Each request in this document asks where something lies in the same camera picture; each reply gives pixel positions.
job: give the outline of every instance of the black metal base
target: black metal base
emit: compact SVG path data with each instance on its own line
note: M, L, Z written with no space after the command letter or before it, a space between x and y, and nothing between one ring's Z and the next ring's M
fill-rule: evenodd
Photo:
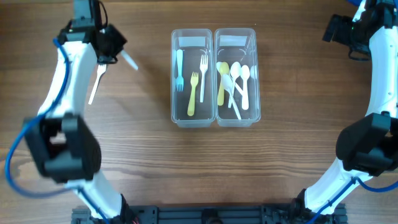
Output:
M271 204L251 207L183 207L159 208L156 206L130 206L139 217L140 224L303 224L308 219L296 218L289 221L290 204ZM322 215L322 224L347 224L344 204L336 207L332 215ZM103 224L104 221L91 217L89 209L74 209L71 224ZM121 224L119 218L112 224Z

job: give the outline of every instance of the yellow spoon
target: yellow spoon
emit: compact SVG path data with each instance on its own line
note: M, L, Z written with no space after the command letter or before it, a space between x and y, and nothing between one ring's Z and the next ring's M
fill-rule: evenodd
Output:
M229 65L226 62L221 63L220 69L218 70L221 77L223 75L229 74ZM218 96L217 96L217 105L222 106L224 104L224 87L223 84L220 82L220 89L218 89Z

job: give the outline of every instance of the clear plastic container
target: clear plastic container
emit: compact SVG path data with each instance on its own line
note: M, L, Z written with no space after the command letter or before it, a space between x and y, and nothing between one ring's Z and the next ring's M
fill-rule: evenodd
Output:
M239 108L241 120L238 120L233 109L228 108L229 94L224 91L224 104L217 106L217 123L224 127L248 127L260 120L260 92L259 72L257 61L256 33L248 28L218 29L215 34L215 62L226 62L231 68L232 64L239 62L241 66L247 65L251 71L248 80L249 108L242 109L242 95L235 89L234 99ZM217 73L217 91L221 76ZM236 79L236 83L242 88L242 78Z
M182 77L183 91L177 91L176 79L177 50L183 50ZM200 103L201 71L200 59L208 55L208 70L205 75L204 99ZM216 118L216 85L215 64L213 53L213 38L209 29L178 29L172 32L171 55L171 110L172 121L181 128L209 127ZM192 72L199 73L199 83L195 90L195 113L189 116L188 104L192 86L190 84Z

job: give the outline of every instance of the wooden table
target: wooden table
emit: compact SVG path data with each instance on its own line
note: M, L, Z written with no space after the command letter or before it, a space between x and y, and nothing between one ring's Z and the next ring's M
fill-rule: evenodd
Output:
M101 144L105 175L130 205L289 202L329 168L340 131L368 107L371 63L349 60L347 47L322 42L332 14L355 13L344 1L105 5L140 69L124 60L110 66L85 119ZM35 115L47 95L57 61L52 38L72 15L70 2L0 5L2 168L22 119ZM208 129L180 129L170 120L171 32L222 27L256 31L261 120L246 129L216 122ZM25 143L15 153L12 174L29 189L59 187L40 178ZM71 210L83 205L73 194L18 196L3 171L0 177L1 223L69 223ZM385 173L368 183L382 187L396 179ZM344 200L349 223L397 223L397 196L358 187Z

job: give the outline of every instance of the plastic spoon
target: plastic spoon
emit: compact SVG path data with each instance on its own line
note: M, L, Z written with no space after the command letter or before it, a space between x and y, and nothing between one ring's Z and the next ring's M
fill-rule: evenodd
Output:
M242 67L239 62L235 62L231 66L231 77L232 77L232 92L231 92L231 98L229 98L229 103L228 103L228 108L231 108L232 101L231 99L234 98L234 90L235 90L235 83L236 79L239 78L242 74Z
M217 72L220 72L221 63L222 63L222 62L217 62L217 63L216 63Z
M217 64L216 64L217 72L220 72L221 63L222 63L222 62L217 62ZM243 90L242 90L242 88L241 88L238 84L235 84L235 89L236 89L241 95L243 95Z
M242 66L241 78L243 80L242 109L247 110L249 109L248 79L250 78L250 69L247 65Z
M250 77L253 78L253 79L256 79L256 78L257 78L256 71L255 71L255 69L256 69L255 66L257 66L257 65L253 65L253 66L250 68Z
M238 106L236 106L235 100L231 94L232 91L234 90L234 86L232 85L232 80L229 77L229 75L227 75L227 74L222 75L221 83L223 84L224 89L229 93L229 99L232 101L232 104L234 105L234 110L235 110L236 116L238 117L238 119L242 119L241 114L239 113Z
M222 62L220 64L220 69L218 70L221 77L229 73L229 66L228 63ZM223 83L220 82L220 88L218 89L218 96L217 96L217 105L222 106L224 104L224 87Z

